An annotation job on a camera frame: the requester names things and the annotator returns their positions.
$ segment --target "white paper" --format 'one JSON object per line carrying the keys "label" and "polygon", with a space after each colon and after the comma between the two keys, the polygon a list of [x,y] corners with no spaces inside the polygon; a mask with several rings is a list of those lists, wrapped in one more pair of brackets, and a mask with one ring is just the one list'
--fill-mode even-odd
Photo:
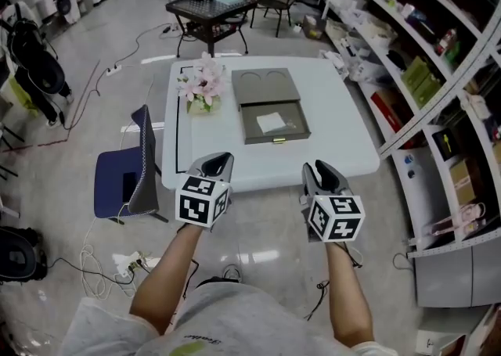
{"label": "white paper", "polygon": [[259,127],[265,134],[266,132],[275,131],[286,127],[282,117],[278,113],[271,113],[257,117]]}

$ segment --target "sneaker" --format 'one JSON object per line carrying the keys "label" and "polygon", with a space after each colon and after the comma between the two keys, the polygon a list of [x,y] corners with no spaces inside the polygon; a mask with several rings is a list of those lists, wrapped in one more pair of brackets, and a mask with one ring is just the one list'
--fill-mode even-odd
{"label": "sneaker", "polygon": [[47,128],[49,129],[54,129],[54,128],[57,128],[61,125],[61,121],[59,120],[59,118],[57,118],[55,121],[47,121],[45,123],[45,125],[47,125]]}
{"label": "sneaker", "polygon": [[230,264],[225,267],[222,272],[222,278],[232,279],[234,281],[238,281],[238,283],[242,283],[242,274],[240,274],[240,270],[234,264]]}
{"label": "sneaker", "polygon": [[75,100],[75,98],[73,97],[73,92],[70,91],[70,94],[66,96],[65,99],[68,104],[71,104]]}

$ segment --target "green box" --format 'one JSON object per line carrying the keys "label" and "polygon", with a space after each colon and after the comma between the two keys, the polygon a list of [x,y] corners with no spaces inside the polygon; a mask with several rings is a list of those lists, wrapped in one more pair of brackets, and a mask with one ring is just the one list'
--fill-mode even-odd
{"label": "green box", "polygon": [[417,106],[422,109],[441,87],[442,83],[433,74],[429,74],[413,93]]}
{"label": "green box", "polygon": [[402,81],[409,92],[414,93],[429,74],[428,65],[420,57],[416,57],[407,71],[402,74]]}

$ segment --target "gray floor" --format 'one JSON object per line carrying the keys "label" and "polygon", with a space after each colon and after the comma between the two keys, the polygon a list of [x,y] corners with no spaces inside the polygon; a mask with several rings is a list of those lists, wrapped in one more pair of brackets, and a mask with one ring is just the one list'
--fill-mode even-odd
{"label": "gray floor", "polygon": [[[294,8],[293,20],[302,19],[303,12]],[[243,29],[250,55],[317,57],[320,49],[330,48],[326,42],[295,34],[286,23],[280,38],[275,38],[276,17],[271,15],[264,20],[262,14],[256,12],[254,29],[248,25]],[[168,22],[168,18],[164,0],[110,0],[57,38],[54,46],[76,99],[80,98],[99,59],[97,73],[130,52],[140,32]],[[145,35],[138,53],[124,63],[137,64],[146,57],[175,54],[178,41],[159,40],[159,33],[156,30]],[[198,41],[183,42],[182,58],[197,58],[205,48]],[[233,35],[218,43],[216,52],[243,52],[240,36]],[[42,117],[29,120],[22,127],[17,125],[16,129],[25,132],[28,144],[35,146],[0,156],[2,164],[20,175],[2,186],[4,202],[22,214],[19,221],[4,217],[2,224],[36,228],[45,237],[49,260],[65,257],[79,264],[84,236],[94,217],[96,158],[101,152],[118,149],[121,127],[129,123],[131,112],[144,101],[153,75],[155,82],[147,103],[152,121],[163,120],[170,65],[171,62],[158,62],[145,67],[125,67],[120,74],[105,76],[99,83],[101,96],[92,93],[85,115],[67,142],[37,146],[67,137],[61,128],[48,131]],[[96,78],[97,75],[91,88],[96,85]],[[378,146],[379,131],[365,100],[356,88],[350,87],[350,91]],[[138,140],[137,134],[126,134],[124,147],[136,146]],[[158,158],[161,148],[162,131],[157,131]],[[401,186],[388,160],[381,163],[376,173],[350,181],[354,192],[362,196],[367,213],[355,246],[364,255],[364,267],[358,275],[373,312],[377,339],[400,354],[411,354],[420,319],[413,275],[410,271],[395,270],[391,263],[393,255],[404,250],[402,240],[407,236],[409,218]],[[173,219],[173,193],[160,182],[157,185],[160,212]],[[291,187],[235,195],[225,221],[217,224],[211,234],[202,236],[196,250],[200,270],[192,286],[218,275],[226,264],[238,263],[240,259],[246,283],[271,293],[301,318],[309,313],[320,295],[316,284],[327,278],[326,259],[321,244],[307,243],[297,202],[300,191],[299,187]],[[166,225],[152,218],[126,221],[125,226],[97,220],[87,244],[93,246],[103,271],[111,275],[116,272],[114,256],[138,250],[159,257],[178,227],[177,222]],[[89,262],[87,268],[95,266]],[[140,272],[136,283],[143,278]],[[96,281],[91,277],[89,282]],[[59,263],[41,282],[0,287],[0,306],[27,354],[55,354],[84,295],[80,273]],[[114,287],[104,302],[112,310],[126,312],[130,299]],[[331,334],[326,301],[311,324]]]}

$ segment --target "cabinet door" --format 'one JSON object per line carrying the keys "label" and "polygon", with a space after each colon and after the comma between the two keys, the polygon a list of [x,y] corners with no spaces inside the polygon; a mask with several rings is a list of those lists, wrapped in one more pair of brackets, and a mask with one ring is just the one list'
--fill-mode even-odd
{"label": "cabinet door", "polygon": [[501,302],[501,238],[473,247],[472,306]]}
{"label": "cabinet door", "polygon": [[418,257],[417,304],[421,307],[469,307],[472,283],[471,248]]}

